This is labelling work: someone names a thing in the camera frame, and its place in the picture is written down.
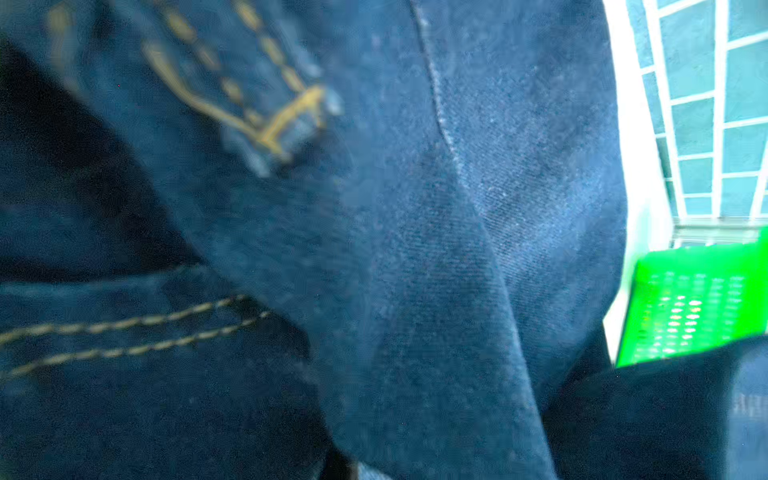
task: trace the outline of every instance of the white grout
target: white grout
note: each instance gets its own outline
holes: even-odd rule
[[[720,176],[722,178],[746,178],[746,177],[757,177],[758,175],[760,175],[759,171],[754,171],[754,172],[731,172],[729,174],[720,174]]]
[[[768,40],[768,31],[762,31],[760,33],[756,33],[755,35],[731,40],[728,42],[728,50],[733,50],[734,48],[739,47],[746,47],[747,45],[752,45],[753,43],[765,40]]]
[[[675,203],[677,204],[677,216],[684,219],[687,216],[683,188],[680,182],[680,165],[677,163],[677,142],[675,141],[674,124],[672,123],[672,105],[670,104],[670,87],[667,80],[667,63],[664,60],[664,45],[661,43],[661,25],[656,0],[643,0],[645,16],[648,21],[648,37],[650,50],[654,56],[656,65],[656,84],[659,89],[659,102],[661,103],[661,117],[664,119],[664,130],[667,136],[667,151],[670,156],[670,170],[672,171],[672,185],[674,187]]]
[[[723,128],[749,127],[750,125],[768,124],[768,117],[747,118],[746,120],[727,121]]]
[[[725,123],[725,80],[728,61],[728,0],[715,0],[715,95],[714,148],[712,149],[712,217],[720,217],[723,199],[723,129]]]
[[[686,104],[692,101],[706,100],[708,98],[714,98],[715,90],[705,91],[703,94],[688,95],[686,97],[678,97],[670,100],[672,105]]]
[[[699,160],[701,158],[712,158],[712,152],[708,154],[677,155],[678,160]]]
[[[666,7],[659,8],[659,17],[666,17],[667,15],[672,15],[675,12],[679,12],[680,10],[683,10],[684,8],[692,7],[696,5],[697,3],[701,3],[704,0],[680,0],[679,2],[675,2],[671,5],[667,5]]]
[[[763,166],[760,168],[760,174],[757,175],[757,188],[755,188],[755,196],[752,199],[752,208],[750,209],[751,220],[760,215],[766,187],[768,187],[768,142],[766,142],[765,150],[763,151]]]

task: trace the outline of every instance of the green plastic basket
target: green plastic basket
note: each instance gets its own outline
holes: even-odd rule
[[[768,235],[652,252],[638,264],[616,366],[686,355],[768,325]]]

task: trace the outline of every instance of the gold stitching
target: gold stitching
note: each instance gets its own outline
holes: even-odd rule
[[[72,26],[72,13],[64,2],[48,10],[48,30],[63,35]]]
[[[224,90],[224,93],[227,94],[227,97],[229,97],[233,103],[243,103],[243,91],[240,90],[240,86],[235,80],[232,80],[231,78],[222,78],[221,89]]]
[[[282,65],[285,63],[285,55],[283,55],[280,47],[277,46],[277,43],[272,38],[262,37],[259,40],[259,43],[261,44],[262,50],[264,50],[275,65]]]
[[[93,323],[87,325],[85,323],[72,323],[64,325],[55,325],[53,323],[43,323],[41,325],[27,326],[22,328],[15,328],[8,332],[0,333],[0,346],[4,343],[11,342],[21,337],[29,336],[41,336],[49,333],[57,333],[60,335],[73,335],[75,333],[91,333],[99,334],[108,330],[122,330],[128,329],[137,325],[160,325],[162,323],[169,323],[184,317],[194,315],[195,313],[202,313],[213,308],[221,308],[231,305],[234,301],[245,300],[247,296],[238,295],[236,297],[228,297],[216,302],[206,302],[200,305],[192,306],[186,310],[180,312],[168,313],[167,315],[149,315],[149,316],[136,316],[125,320],[119,320],[117,322],[109,323]]]
[[[234,115],[209,104],[207,101],[196,96],[190,91],[184,82],[174,71],[173,67],[165,57],[165,54],[156,46],[151,43],[144,43],[142,45],[142,51],[150,62],[150,66],[157,72],[162,78],[169,89],[176,94],[184,103],[192,107],[194,110],[199,111],[209,117],[213,117],[223,124],[245,134],[254,144],[262,144],[269,149],[275,155],[278,155],[281,160],[286,160],[283,148],[276,141],[278,135],[282,133],[285,127],[291,121],[295,120],[299,115],[306,111],[311,111],[318,126],[321,125],[317,116],[319,112],[319,103],[325,95],[325,90],[319,85],[314,85],[307,88],[301,95],[296,97],[290,104],[283,107],[278,111],[270,120],[269,124],[261,131],[256,131],[251,125],[246,123],[243,119],[235,117]]]
[[[260,127],[264,124],[264,117],[259,115],[258,112],[256,112],[252,108],[246,108],[245,109],[245,118],[248,120],[254,127]]]
[[[296,71],[291,67],[283,68],[283,80],[285,80],[286,84],[295,92],[303,91],[306,88],[299,78],[299,75],[297,75]]]
[[[170,66],[170,62],[167,60],[165,54],[159,49],[159,47],[154,44],[145,42],[142,44],[141,50],[147,57],[150,66],[155,70],[160,78],[163,79],[169,89],[174,94],[176,94],[176,96],[179,97],[185,104],[189,105],[194,110],[197,110],[202,114],[215,118],[221,123],[229,125],[230,127],[242,132],[254,143],[259,142],[259,133],[245,121],[235,117],[229,112],[222,110],[221,108],[218,108],[215,105],[209,104],[207,101],[192,93],[192,91],[190,91],[184,84],[184,81],[182,81],[181,78],[176,75],[173,67]]]
[[[256,13],[255,8],[248,5],[246,2],[243,2],[242,0],[235,1],[234,8],[235,12],[240,17],[240,20],[242,20],[243,23],[248,26],[248,28],[255,32],[258,32],[261,29],[263,23],[259,17],[259,14]]]
[[[280,73],[282,74],[286,85],[296,93],[304,91],[306,88],[304,83],[301,81],[295,70],[286,66],[285,54],[280,50],[277,42],[264,34],[264,31],[262,30],[263,22],[257,14],[256,9],[251,6],[251,4],[245,2],[245,0],[236,0],[234,2],[234,8],[235,12],[240,17],[240,20],[242,20],[248,28],[259,34],[259,45],[261,45],[261,49],[264,50],[272,63],[280,69]]]
[[[203,62],[203,65],[205,65],[208,70],[219,71],[221,69],[219,58],[209,48],[203,46],[197,47],[197,57]]]
[[[20,376],[27,375],[33,370],[36,370],[44,366],[58,366],[58,365],[63,365],[65,363],[75,362],[79,360],[86,360],[86,359],[94,359],[97,357],[101,357],[103,359],[115,359],[126,354],[132,355],[132,356],[138,356],[138,355],[144,355],[145,353],[150,352],[151,350],[159,351],[159,350],[166,350],[174,346],[184,346],[198,340],[206,340],[206,339],[212,339],[217,336],[231,335],[237,330],[242,329],[246,326],[250,326],[254,323],[255,323],[254,319],[245,319],[242,322],[235,325],[224,326],[219,329],[206,330],[203,332],[199,332],[197,335],[185,336],[176,340],[164,340],[162,342],[157,342],[149,345],[138,345],[138,346],[132,346],[128,348],[116,348],[116,349],[107,349],[107,350],[90,349],[90,350],[85,350],[83,352],[75,352],[75,353],[59,353],[57,355],[45,357],[44,359],[34,360],[24,365],[17,366],[14,369],[11,369],[7,372],[0,372],[0,381],[14,379]]]
[[[101,356],[103,356],[105,359],[113,359],[122,356],[123,353],[125,353],[125,349],[111,349],[101,352]]]
[[[276,137],[283,131],[283,129],[295,120],[302,113],[317,108],[318,103],[323,99],[325,90],[314,85],[307,88],[301,95],[296,97],[294,101],[277,112],[272,121],[262,130],[260,141],[266,145],[270,150],[283,153],[282,147],[276,142]]]
[[[168,8],[164,14],[165,23],[178,38],[186,43],[192,43],[197,39],[194,28],[184,20],[184,17],[179,12]]]

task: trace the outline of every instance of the seam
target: seam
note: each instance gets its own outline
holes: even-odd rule
[[[266,53],[266,56],[270,58],[272,63],[280,69],[280,73],[283,76],[283,80],[288,85],[288,88],[299,94],[306,90],[304,83],[299,78],[296,70],[286,65],[286,56],[277,42],[269,35],[264,33],[264,22],[257,13],[256,9],[245,0],[234,0],[233,7],[240,20],[259,35],[259,46]]]
[[[167,313],[164,315],[144,315],[135,316],[124,320],[118,320],[117,322],[103,322],[103,323],[67,323],[57,325],[54,323],[41,323],[39,325],[25,326],[22,328],[16,328],[7,332],[0,333],[0,346],[12,342],[17,339],[25,337],[34,337],[42,335],[74,335],[77,333],[89,333],[91,335],[97,335],[99,333],[109,332],[112,330],[125,330],[134,326],[155,326],[162,325],[164,323],[171,323],[197,313],[209,312],[211,310],[219,309],[225,306],[230,306],[235,302],[241,302],[248,297],[245,295],[230,296],[217,300],[215,302],[200,303],[199,305],[191,306],[185,310],[178,312]]]
[[[255,145],[260,144],[274,153],[284,163],[289,163],[290,157],[285,154],[276,138],[290,122],[296,120],[302,113],[309,111],[312,113],[316,125],[318,127],[323,126],[319,103],[325,96],[325,89],[319,85],[307,88],[301,95],[272,116],[264,129],[257,131],[242,118],[236,117],[216,105],[208,103],[193,93],[176,74],[165,54],[157,45],[145,42],[142,44],[141,50],[155,73],[182,102],[194,110],[238,130],[246,135]]]
[[[178,39],[191,46],[197,59],[208,71],[216,74],[221,70],[219,58],[206,45],[202,45],[194,27],[174,8],[163,8],[162,15],[165,18],[167,27],[176,35]],[[243,106],[243,91],[240,86],[231,78],[219,78],[219,84],[224,94],[232,103]]]
[[[432,89],[432,106],[435,109],[437,128],[440,132],[440,136],[445,142],[445,145],[451,152],[453,162],[456,166],[456,170],[458,171],[458,179],[462,185],[466,187],[466,185],[464,185],[465,180],[463,174],[463,163],[459,160],[458,153],[456,152],[456,148],[453,143],[453,137],[451,137],[451,134],[448,133],[448,128],[445,126],[445,112],[443,111],[442,97],[440,95],[440,74],[437,72],[435,62],[432,61],[432,57],[429,54],[429,47],[427,45],[427,31],[429,29],[429,22],[426,21],[422,10],[416,6],[415,0],[409,0],[409,4],[411,6],[413,19],[416,23],[416,32],[419,36],[419,47],[421,48],[422,56],[424,57],[424,62],[426,63],[427,75],[429,76],[430,88]]]
[[[77,95],[79,93],[78,83],[69,74],[70,65],[73,62],[72,52],[68,51],[65,55],[64,44],[68,35],[72,35],[71,30],[74,25],[72,9],[66,2],[59,2],[50,10],[46,16],[46,27],[51,36],[51,64],[61,76],[61,81],[70,93]]]
[[[270,312],[262,312],[259,315],[259,318],[265,319],[269,315]],[[66,363],[89,359],[116,359],[123,356],[140,356],[149,352],[159,352],[161,350],[168,350],[177,346],[190,345],[202,340],[213,339],[218,336],[228,336],[240,329],[253,325],[256,321],[257,319],[255,318],[248,318],[240,323],[234,323],[233,325],[224,326],[218,329],[204,330],[202,332],[195,333],[194,335],[183,336],[178,339],[162,340],[160,342],[145,343],[143,345],[121,347],[116,349],[90,349],[82,350],[80,352],[59,353],[57,355],[33,360],[29,363],[25,363],[24,365],[17,366],[7,372],[0,372],[0,382],[17,379],[18,377],[28,375],[29,373],[43,367],[59,366]]]

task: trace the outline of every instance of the dark blue fabric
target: dark blue fabric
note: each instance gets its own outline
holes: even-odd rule
[[[765,478],[768,339],[599,373],[544,415],[570,478]]]
[[[2,328],[88,325],[237,293],[206,267],[105,282],[0,286]],[[0,371],[36,359],[179,339],[259,318],[248,302],[157,326],[43,335],[0,347]],[[306,336],[275,316],[141,355],[73,361],[2,383],[7,478],[312,478],[328,439],[306,381]]]

